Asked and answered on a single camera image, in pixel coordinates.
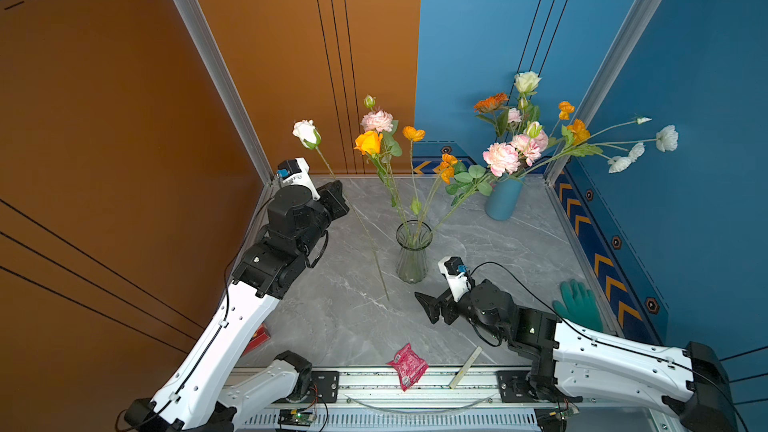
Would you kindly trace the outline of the pink ranunculus stem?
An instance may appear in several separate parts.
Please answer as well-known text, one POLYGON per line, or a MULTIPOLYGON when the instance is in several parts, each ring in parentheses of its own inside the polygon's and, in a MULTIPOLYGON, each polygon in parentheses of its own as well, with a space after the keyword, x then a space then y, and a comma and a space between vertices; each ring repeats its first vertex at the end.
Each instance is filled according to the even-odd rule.
POLYGON ((518 127, 523 120, 523 114, 517 108, 509 108, 507 112, 507 124, 509 127, 518 127))

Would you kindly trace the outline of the cream white rose stem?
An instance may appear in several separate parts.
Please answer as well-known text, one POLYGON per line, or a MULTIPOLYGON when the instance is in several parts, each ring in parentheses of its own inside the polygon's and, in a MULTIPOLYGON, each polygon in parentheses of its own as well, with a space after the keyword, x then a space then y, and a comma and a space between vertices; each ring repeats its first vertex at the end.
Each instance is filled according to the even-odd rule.
POLYGON ((532 102, 540 82, 541 77, 533 71, 518 73, 515 76, 514 87, 518 94, 516 109, 520 116, 517 121, 519 130, 529 122, 540 118, 540 107, 532 102))

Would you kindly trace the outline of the white pink peony stem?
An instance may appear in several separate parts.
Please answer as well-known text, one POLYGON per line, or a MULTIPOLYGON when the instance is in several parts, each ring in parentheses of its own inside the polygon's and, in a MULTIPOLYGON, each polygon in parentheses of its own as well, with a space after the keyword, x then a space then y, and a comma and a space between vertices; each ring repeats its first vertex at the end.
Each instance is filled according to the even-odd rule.
MULTIPOLYGON (((631 165, 636 163, 646 152, 646 148, 649 145, 653 145, 661 153, 676 151, 679 146, 680 135, 676 126, 672 124, 664 126, 652 137, 634 140, 605 139, 605 135, 608 132, 631 126, 640 127, 651 122, 652 118, 650 117, 636 116, 629 121, 605 127, 595 133, 591 132, 592 137, 589 142, 599 146, 602 149, 602 152, 599 155, 589 157, 602 158, 607 163, 608 172, 610 174, 616 174, 624 172, 631 165)), ((541 158, 537 159, 527 167, 526 172, 521 172, 520 177, 524 177, 533 171, 539 171, 540 169, 548 167, 550 164, 547 165, 545 161, 546 158, 542 155, 541 158)))

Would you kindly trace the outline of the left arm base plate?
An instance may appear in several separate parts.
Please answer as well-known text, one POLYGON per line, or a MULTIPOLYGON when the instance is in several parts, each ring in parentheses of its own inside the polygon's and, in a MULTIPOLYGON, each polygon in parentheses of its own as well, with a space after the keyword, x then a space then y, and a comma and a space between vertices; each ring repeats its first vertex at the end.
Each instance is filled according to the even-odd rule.
POLYGON ((286 397, 288 402, 312 402, 316 399, 326 404, 337 402, 340 373, 337 370, 312 370, 300 372, 294 389, 286 397))

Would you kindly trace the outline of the clear glass vase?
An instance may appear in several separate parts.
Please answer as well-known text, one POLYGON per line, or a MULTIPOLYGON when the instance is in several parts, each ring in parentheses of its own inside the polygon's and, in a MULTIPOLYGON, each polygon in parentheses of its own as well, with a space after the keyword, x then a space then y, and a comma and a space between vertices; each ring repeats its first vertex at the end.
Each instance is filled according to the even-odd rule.
POLYGON ((418 220, 409 220, 398 227, 396 240, 400 252, 396 273, 401 281, 415 284, 425 279, 428 272, 427 248, 433 237, 432 228, 418 220))

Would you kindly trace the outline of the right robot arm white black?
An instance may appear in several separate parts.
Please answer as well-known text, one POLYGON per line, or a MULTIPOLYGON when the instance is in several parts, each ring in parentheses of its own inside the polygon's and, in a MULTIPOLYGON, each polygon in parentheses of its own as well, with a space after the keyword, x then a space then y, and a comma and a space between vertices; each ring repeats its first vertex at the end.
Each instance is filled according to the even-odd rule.
POLYGON ((521 307, 489 280, 415 295, 431 323, 458 318, 530 359, 527 383, 538 401, 604 398, 674 415, 690 431, 735 431, 729 379, 714 350, 634 342, 551 312, 521 307))

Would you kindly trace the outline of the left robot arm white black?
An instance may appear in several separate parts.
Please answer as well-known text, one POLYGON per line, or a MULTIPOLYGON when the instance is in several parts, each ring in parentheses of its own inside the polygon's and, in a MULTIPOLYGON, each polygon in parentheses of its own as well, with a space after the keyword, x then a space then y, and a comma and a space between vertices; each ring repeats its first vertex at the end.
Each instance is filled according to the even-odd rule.
POLYGON ((294 352, 277 355, 266 369, 234 386, 226 381, 293 282, 316 266, 313 248, 326 248, 331 223, 348 211, 338 180, 316 193, 305 185, 278 190, 268 205, 267 224, 244 252, 209 325, 166 384, 127 408, 126 430, 234 431, 276 401, 301 401, 312 365, 294 352))

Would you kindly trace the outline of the yellow rose pink spray stem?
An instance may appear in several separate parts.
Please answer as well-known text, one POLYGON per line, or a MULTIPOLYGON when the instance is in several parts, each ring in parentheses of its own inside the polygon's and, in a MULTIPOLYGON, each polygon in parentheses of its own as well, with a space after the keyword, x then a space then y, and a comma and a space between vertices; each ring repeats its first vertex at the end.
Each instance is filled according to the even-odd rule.
POLYGON ((393 159, 402 156, 402 148, 394 138, 398 122, 377 105, 376 98, 366 95, 363 105, 368 112, 361 119, 363 133, 355 139, 354 149, 375 167, 377 176, 390 194, 392 207, 403 225, 406 244, 416 245, 417 229, 409 222, 393 170, 393 159))

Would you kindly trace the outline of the teal ceramic vase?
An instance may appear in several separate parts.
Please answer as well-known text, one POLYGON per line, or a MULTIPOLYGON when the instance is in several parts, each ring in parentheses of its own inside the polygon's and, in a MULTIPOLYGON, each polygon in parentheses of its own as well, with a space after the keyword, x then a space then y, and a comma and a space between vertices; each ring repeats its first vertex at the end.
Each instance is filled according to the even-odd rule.
POLYGON ((524 180, 508 178, 493 186, 493 191, 485 203, 485 213, 496 221, 510 219, 515 211, 523 190, 524 180))

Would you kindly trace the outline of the yellow orange poppy stem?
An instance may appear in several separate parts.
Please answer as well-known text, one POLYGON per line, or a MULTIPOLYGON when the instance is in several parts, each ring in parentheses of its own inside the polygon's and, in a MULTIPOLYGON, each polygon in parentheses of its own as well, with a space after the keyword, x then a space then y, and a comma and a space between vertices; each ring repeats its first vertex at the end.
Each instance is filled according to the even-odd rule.
POLYGON ((575 117, 576 108, 568 101, 557 106, 558 116, 555 127, 547 132, 542 130, 536 137, 547 165, 559 159, 599 155, 602 149, 589 142, 592 137, 585 123, 575 117))

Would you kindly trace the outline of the orange gerbera daisy stem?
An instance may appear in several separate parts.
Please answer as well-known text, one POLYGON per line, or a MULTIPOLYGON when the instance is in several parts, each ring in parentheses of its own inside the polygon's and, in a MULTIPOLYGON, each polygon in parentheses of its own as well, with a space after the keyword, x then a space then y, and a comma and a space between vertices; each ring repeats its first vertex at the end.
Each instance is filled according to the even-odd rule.
POLYGON ((487 99, 481 100, 474 106, 475 117, 492 126, 497 140, 502 139, 508 129, 509 96, 506 93, 498 93, 487 99))

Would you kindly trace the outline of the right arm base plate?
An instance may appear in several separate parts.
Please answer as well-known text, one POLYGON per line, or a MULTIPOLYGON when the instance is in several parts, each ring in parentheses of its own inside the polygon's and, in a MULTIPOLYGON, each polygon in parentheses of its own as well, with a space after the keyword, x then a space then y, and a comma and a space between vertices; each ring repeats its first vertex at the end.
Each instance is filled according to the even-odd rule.
POLYGON ((497 388, 503 403, 527 403, 527 402, 546 402, 561 403, 581 403, 582 396, 567 396, 561 393, 557 388, 553 391, 548 389, 537 390, 529 381, 529 372, 525 370, 502 369, 495 373, 497 388))

